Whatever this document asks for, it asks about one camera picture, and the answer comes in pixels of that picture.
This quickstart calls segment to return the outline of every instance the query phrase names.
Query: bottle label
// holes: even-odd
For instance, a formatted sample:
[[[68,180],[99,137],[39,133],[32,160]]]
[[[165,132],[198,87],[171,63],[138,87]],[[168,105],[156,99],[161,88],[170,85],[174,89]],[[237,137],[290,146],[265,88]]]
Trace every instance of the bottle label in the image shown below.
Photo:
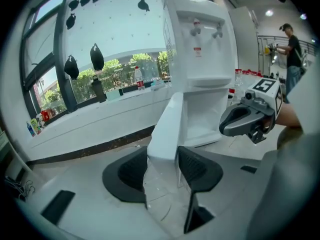
[[[138,88],[142,87],[142,86],[144,86],[144,81],[138,81],[138,82],[136,82],[136,85],[138,86]]]

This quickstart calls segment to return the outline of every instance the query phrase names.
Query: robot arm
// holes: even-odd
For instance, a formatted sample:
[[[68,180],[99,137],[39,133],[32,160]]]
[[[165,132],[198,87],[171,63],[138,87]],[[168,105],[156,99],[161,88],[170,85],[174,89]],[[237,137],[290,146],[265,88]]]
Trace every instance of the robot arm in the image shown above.
[[[280,83],[262,78],[251,85],[240,103],[229,106],[221,116],[219,130],[225,136],[247,135],[257,144],[273,129],[283,104]]]

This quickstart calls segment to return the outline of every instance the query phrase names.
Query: floor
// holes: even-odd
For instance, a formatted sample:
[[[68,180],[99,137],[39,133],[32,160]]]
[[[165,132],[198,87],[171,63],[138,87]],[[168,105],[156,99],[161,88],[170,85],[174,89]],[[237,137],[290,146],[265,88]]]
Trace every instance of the floor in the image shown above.
[[[222,136],[221,140],[215,143],[198,147],[205,151],[219,153],[227,156],[261,160],[263,155],[271,150],[277,149],[277,139],[284,126],[275,125],[273,130],[266,136],[267,139],[253,144],[247,136],[226,137]],[[43,184],[53,179],[56,175],[64,172],[74,162],[81,160],[95,159],[97,156],[112,155],[115,152],[129,147],[147,146],[151,137],[141,139],[128,145],[116,149],[91,155],[88,157],[74,160],[56,162],[50,164],[39,164],[33,166],[33,171],[38,174],[43,182],[33,180],[35,193]],[[24,182],[32,180],[28,175],[23,179]],[[171,233],[173,237],[179,237],[183,234],[183,227],[188,212],[190,193],[182,184],[177,192],[170,193],[166,188],[166,183],[160,175],[148,163],[148,169],[144,176],[144,189],[147,197],[148,211],[152,216],[162,224],[162,226]]]

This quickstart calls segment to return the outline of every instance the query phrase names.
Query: cap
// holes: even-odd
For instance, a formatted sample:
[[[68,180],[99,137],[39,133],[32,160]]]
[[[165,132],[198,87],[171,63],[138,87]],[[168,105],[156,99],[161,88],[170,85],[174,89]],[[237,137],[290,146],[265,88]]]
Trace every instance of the cap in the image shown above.
[[[285,23],[281,27],[279,27],[279,30],[285,31],[286,28],[291,28],[292,29],[292,26],[289,23]]]

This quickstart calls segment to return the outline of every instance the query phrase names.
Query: jeans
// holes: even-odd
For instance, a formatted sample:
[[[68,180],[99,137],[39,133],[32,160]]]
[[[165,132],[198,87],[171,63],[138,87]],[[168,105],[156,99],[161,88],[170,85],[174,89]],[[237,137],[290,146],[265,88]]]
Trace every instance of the jeans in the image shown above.
[[[290,66],[286,70],[286,80],[285,80],[285,103],[289,103],[288,94],[295,87],[301,78],[301,70],[298,66]]]

